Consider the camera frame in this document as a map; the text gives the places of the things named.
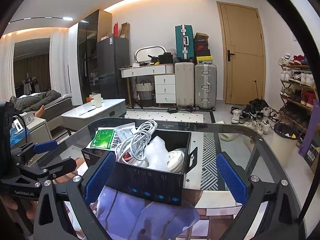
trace teal suitcase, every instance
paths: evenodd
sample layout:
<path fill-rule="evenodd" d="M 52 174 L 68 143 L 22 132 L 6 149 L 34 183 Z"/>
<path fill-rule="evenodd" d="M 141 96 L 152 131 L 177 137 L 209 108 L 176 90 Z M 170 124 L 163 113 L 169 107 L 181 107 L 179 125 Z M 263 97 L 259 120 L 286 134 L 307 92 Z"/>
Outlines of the teal suitcase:
<path fill-rule="evenodd" d="M 176 47 L 179 62 L 195 62 L 193 31 L 191 25 L 176 26 Z"/>

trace gray blanket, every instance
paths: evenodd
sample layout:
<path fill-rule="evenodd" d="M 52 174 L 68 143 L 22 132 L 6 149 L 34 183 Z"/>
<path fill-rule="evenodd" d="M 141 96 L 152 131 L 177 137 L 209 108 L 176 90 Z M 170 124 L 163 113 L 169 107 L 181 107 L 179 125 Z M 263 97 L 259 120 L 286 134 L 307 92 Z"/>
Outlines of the gray blanket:
<path fill-rule="evenodd" d="M 13 107 L 20 113 L 37 111 L 42 105 L 47 105 L 48 103 L 61 97 L 61 94 L 55 90 L 48 92 L 43 92 L 35 96 L 28 96 L 24 98 L 15 98 L 12 96 L 10 102 L 13 103 Z"/>

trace glass table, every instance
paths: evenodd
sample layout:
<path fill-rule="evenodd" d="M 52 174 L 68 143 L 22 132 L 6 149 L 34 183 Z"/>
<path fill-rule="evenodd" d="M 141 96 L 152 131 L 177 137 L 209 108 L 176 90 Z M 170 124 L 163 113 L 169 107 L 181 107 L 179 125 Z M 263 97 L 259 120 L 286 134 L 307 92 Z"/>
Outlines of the glass table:
<path fill-rule="evenodd" d="M 114 117 L 97 120 L 60 143 L 55 151 L 41 156 L 34 166 L 44 167 L 69 157 L 79 162 L 79 158 L 83 158 L 81 149 L 92 141 L 98 127 L 116 127 L 131 122 L 135 122 L 138 127 L 145 120 Z M 219 239 L 242 208 L 217 171 L 215 159 L 222 151 L 227 152 L 248 175 L 256 175 L 265 182 L 278 183 L 282 179 L 290 182 L 268 144 L 250 128 L 228 124 L 157 123 L 157 129 L 160 130 L 191 132 L 189 152 L 198 147 L 197 165 L 185 175 L 183 203 L 181 206 L 171 206 L 151 202 L 104 187 L 98 201 L 91 208 L 113 239 Z M 220 139 L 228 133 L 237 134 L 236 138 L 232 141 Z M 74 174 L 82 175 L 86 169 L 84 163 L 71 176 L 65 176 L 65 179 L 71 179 Z M 291 184 L 288 186 L 298 215 L 300 205 Z M 70 217 L 75 226 L 76 220 L 72 215 Z M 254 236 L 256 229 L 253 228 L 248 234 Z M 77 234 L 80 238 L 84 237 L 81 229 Z"/>

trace cup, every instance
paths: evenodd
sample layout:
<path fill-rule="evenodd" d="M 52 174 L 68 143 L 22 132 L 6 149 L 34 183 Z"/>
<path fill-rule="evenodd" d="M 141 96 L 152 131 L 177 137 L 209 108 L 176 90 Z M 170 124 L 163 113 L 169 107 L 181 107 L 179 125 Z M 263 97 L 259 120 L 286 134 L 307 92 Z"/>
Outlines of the cup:
<path fill-rule="evenodd" d="M 95 105 L 96 105 L 96 108 L 102 106 L 101 94 L 96 94 L 96 95 L 94 95 L 94 96 L 93 96 L 93 100 L 94 100 L 94 103 L 95 103 Z"/>

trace white curtain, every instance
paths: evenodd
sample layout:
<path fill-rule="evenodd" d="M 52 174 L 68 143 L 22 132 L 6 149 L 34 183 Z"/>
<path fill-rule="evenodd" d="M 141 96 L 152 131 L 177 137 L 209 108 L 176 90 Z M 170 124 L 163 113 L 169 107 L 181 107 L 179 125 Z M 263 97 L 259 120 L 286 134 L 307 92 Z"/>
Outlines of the white curtain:
<path fill-rule="evenodd" d="M 69 76 L 66 72 L 66 29 L 58 28 L 53 31 L 50 39 L 49 68 L 51 89 L 60 94 L 70 94 Z"/>
<path fill-rule="evenodd" d="M 16 32 L 3 35 L 0 39 L 0 102 L 15 96 L 13 78 L 13 51 Z"/>

